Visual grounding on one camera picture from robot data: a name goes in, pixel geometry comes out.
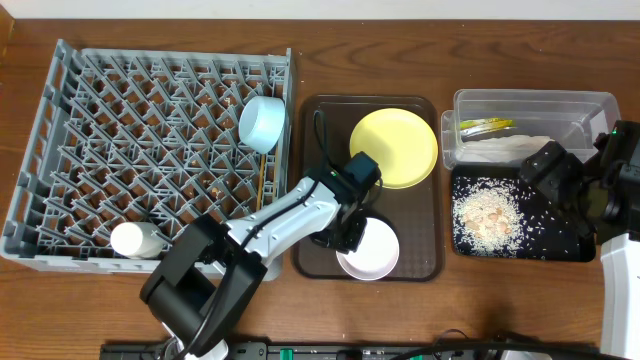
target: dish rack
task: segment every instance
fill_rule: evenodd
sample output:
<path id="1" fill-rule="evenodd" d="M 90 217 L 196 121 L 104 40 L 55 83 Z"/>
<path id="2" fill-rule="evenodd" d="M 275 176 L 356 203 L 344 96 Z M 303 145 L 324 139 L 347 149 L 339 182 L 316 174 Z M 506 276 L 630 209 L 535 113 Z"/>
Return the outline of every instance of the dish rack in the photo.
<path id="1" fill-rule="evenodd" d="M 241 218 L 286 192 L 295 66 L 286 56 L 84 49 L 59 40 L 0 240 L 45 271 L 150 273 L 200 215 Z M 277 146 L 239 141 L 254 96 L 285 103 Z M 126 221 L 156 224 L 155 260 L 109 244 Z M 266 279 L 277 277 L 282 259 Z M 221 277 L 218 264 L 196 267 Z"/>

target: yellow plate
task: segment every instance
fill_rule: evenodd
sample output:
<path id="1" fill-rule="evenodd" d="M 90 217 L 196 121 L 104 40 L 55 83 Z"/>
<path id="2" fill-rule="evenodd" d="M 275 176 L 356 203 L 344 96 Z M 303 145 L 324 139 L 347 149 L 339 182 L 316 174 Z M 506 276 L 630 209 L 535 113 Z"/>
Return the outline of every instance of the yellow plate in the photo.
<path id="1" fill-rule="evenodd" d="M 353 129 L 349 151 L 364 151 L 378 163 L 383 186 L 402 189 L 424 180 L 438 160 L 431 127 L 402 109 L 382 109 L 365 116 Z"/>

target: white cup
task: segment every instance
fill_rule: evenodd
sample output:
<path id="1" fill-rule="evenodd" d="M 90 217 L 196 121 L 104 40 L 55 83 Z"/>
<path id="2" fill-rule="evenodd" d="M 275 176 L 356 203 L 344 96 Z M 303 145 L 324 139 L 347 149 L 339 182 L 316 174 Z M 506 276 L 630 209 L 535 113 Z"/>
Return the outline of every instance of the white cup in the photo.
<path id="1" fill-rule="evenodd" d="M 362 241 L 356 252 L 336 252 L 338 263 L 347 274 L 359 280 L 378 280 L 387 276 L 400 257 L 400 243 L 393 229 L 382 220 L 367 218 Z"/>
<path id="2" fill-rule="evenodd" d="M 160 229 L 152 223 L 126 222 L 111 232 L 111 247 L 131 259 L 149 259 L 160 255 L 165 242 L 154 233 Z"/>
<path id="3" fill-rule="evenodd" d="M 278 143 L 284 128 L 284 102 L 278 98 L 256 96 L 240 115 L 240 140 L 260 154 Z"/>

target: plastic bin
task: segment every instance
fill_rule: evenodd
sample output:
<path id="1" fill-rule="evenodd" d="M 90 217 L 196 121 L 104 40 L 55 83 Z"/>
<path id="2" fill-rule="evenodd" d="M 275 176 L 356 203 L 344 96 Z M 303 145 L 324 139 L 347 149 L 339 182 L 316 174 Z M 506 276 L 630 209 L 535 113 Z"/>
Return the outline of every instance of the plastic bin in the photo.
<path id="1" fill-rule="evenodd" d="M 454 110 L 442 114 L 441 146 L 444 166 L 451 170 L 456 164 L 501 163 L 519 166 L 522 159 L 539 147 L 517 146 L 496 149 L 477 140 L 512 135 L 548 136 L 559 142 L 582 162 L 597 150 L 593 142 L 599 133 L 608 133 L 620 110 L 609 93 L 547 90 L 459 90 L 454 98 Z M 463 141 L 460 122 L 485 118 L 514 120 L 514 127 L 472 137 Z M 504 151 L 512 153 L 508 162 L 494 162 Z"/>
<path id="2" fill-rule="evenodd" d="M 76 51 L 59 40 L 0 256 L 46 271 L 152 272 L 160 260 L 115 253 L 111 230 L 153 222 L 170 243 L 202 214 L 244 217 L 284 195 L 294 87 L 291 49 L 286 56 Z M 281 98 L 286 108 L 278 145 L 265 156 L 237 136 L 244 105 L 258 95 Z M 265 280 L 281 265 L 280 257 Z M 224 273 L 218 263 L 196 267 Z"/>

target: wooden table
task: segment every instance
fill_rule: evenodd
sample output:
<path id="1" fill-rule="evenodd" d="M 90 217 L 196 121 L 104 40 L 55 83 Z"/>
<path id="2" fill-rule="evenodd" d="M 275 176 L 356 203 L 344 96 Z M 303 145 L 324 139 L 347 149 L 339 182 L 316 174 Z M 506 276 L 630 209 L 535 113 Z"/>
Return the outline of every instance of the wooden table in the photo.
<path id="1" fill-rule="evenodd" d="M 2 218 L 58 38 L 76 48 L 284 54 L 291 47 L 298 109 L 314 94 L 393 94 L 423 96 L 440 114 L 463 88 L 567 89 L 611 92 L 623 117 L 640 121 L 640 23 L 18 20 L 0 69 Z M 294 132 L 298 146 L 299 127 Z M 449 328 L 473 338 L 508 329 L 599 344 L 599 261 L 461 257 L 450 229 L 446 235 L 445 269 L 428 284 L 313 281 L 287 256 L 235 332 L 281 342 L 428 343 Z M 0 357 L 95 359 L 106 341 L 164 339 L 138 299 L 144 280 L 38 273 L 0 261 Z"/>

